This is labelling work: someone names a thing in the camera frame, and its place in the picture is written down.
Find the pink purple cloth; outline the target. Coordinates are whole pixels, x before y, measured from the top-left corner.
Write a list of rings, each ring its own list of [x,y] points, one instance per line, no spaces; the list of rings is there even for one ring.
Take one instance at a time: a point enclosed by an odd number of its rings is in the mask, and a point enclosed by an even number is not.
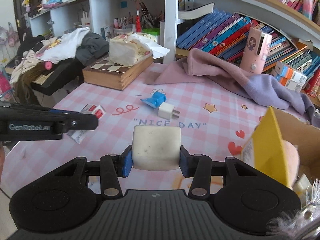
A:
[[[272,75],[247,72],[199,49],[192,49],[188,57],[172,62],[161,73],[150,72],[145,84],[204,82],[206,79],[261,106],[282,110],[292,107],[310,124],[319,127],[319,115],[307,95],[289,90]]]

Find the pink cylindrical device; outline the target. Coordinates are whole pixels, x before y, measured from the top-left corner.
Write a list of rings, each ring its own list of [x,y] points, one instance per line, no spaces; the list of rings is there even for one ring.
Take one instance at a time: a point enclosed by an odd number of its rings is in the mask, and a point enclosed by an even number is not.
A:
[[[272,35],[250,27],[240,68],[253,73],[261,74],[268,56]]]

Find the pile of clothes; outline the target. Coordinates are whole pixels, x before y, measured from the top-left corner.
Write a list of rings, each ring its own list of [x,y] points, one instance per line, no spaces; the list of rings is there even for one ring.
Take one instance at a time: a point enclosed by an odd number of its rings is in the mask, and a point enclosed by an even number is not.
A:
[[[60,38],[51,38],[40,42],[38,51],[24,52],[20,64],[11,74],[10,84],[15,84],[20,76],[34,68],[38,63],[58,64],[66,59],[77,59],[83,66],[91,64],[109,50],[109,43],[100,35],[91,32],[88,27],[75,29]]]

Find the yellow cardboard box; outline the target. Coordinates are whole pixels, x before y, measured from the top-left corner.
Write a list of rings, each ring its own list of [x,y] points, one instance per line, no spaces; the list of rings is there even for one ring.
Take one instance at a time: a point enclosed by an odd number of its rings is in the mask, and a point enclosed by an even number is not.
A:
[[[283,185],[292,187],[289,183],[283,140],[295,145],[298,150],[298,175],[305,174],[310,180],[318,179],[319,128],[273,107],[267,110],[245,143],[241,159]]]

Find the red white small box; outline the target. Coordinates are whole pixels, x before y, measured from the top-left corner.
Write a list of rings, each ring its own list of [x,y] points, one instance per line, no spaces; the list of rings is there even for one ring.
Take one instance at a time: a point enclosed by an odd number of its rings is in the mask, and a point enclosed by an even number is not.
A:
[[[99,119],[105,115],[105,109],[101,105],[87,104],[80,112],[80,120],[72,121],[72,129],[67,134],[77,144],[80,144],[88,131],[95,130],[99,125]]]

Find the large white charger block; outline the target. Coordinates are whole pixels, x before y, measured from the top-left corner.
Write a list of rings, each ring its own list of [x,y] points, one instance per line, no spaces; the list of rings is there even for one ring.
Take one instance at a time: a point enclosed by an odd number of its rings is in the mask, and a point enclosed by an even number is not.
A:
[[[178,169],[181,129],[174,126],[135,126],[132,141],[133,167],[146,171]]]

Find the small white plug adapter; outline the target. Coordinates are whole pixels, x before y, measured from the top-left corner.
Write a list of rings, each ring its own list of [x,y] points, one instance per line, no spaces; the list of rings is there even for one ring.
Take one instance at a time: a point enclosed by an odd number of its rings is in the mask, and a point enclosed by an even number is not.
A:
[[[180,112],[175,109],[174,105],[163,102],[158,108],[158,116],[166,120],[178,119]]]

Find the pink checkered tablecloth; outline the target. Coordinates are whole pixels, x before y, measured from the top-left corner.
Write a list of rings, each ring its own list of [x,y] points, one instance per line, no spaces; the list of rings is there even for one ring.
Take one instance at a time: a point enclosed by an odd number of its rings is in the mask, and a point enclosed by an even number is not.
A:
[[[266,112],[266,107],[240,97],[213,81],[148,86],[150,72],[164,66],[153,64],[125,90],[118,91],[83,83],[53,107],[80,111],[87,104],[101,105],[105,115],[99,126],[77,144],[69,136],[62,140],[25,141],[15,145],[4,162],[1,188],[8,194],[31,183],[75,157],[99,160],[109,153],[120,154],[132,142],[138,125],[177,126],[181,143],[191,154],[202,153],[213,160],[238,153]],[[180,112],[178,119],[166,120],[141,99],[154,92],[164,93],[166,103]]]

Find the blue packet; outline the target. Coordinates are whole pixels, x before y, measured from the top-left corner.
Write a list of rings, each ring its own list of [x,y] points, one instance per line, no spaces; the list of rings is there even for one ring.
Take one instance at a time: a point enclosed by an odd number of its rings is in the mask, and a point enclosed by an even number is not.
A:
[[[162,103],[166,102],[167,97],[164,93],[161,92],[154,92],[150,98],[147,99],[141,99],[141,102],[145,103],[146,105],[156,109],[158,108]]]

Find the orange white small box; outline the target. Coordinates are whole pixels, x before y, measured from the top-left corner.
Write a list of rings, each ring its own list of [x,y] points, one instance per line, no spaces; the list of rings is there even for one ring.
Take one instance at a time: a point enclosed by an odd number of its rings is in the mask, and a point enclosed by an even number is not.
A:
[[[277,61],[272,69],[271,75],[284,87],[289,90],[300,92],[307,81],[307,77],[289,65]]]

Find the wooden chess board box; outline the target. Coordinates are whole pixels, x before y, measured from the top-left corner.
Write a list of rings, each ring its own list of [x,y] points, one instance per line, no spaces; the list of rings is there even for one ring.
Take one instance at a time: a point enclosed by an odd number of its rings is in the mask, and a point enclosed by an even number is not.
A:
[[[85,67],[82,73],[86,83],[116,90],[124,90],[152,63],[153,58],[150,56],[132,67],[123,66],[112,62],[110,57],[106,56],[90,66]]]

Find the pen holder cup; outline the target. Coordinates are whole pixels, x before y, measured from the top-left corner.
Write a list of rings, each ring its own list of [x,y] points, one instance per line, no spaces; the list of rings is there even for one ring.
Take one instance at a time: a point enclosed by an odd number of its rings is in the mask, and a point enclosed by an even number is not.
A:
[[[113,32],[115,36],[132,31],[132,19],[128,17],[115,18],[113,20]]]

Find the pink plush toy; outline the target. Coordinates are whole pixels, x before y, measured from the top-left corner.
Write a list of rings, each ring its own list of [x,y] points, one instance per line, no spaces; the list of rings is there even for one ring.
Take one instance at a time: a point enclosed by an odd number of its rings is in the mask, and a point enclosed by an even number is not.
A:
[[[299,170],[299,153],[295,145],[283,140],[285,160],[287,165],[287,172],[289,175],[289,183],[293,185],[296,181]]]

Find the white tissue pack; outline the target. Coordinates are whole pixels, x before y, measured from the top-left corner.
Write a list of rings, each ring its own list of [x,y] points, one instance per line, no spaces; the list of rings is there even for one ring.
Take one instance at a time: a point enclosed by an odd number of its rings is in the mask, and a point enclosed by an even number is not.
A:
[[[159,59],[166,56],[169,51],[157,43],[156,36],[146,33],[124,33],[109,40],[110,60],[128,67],[148,57]]]

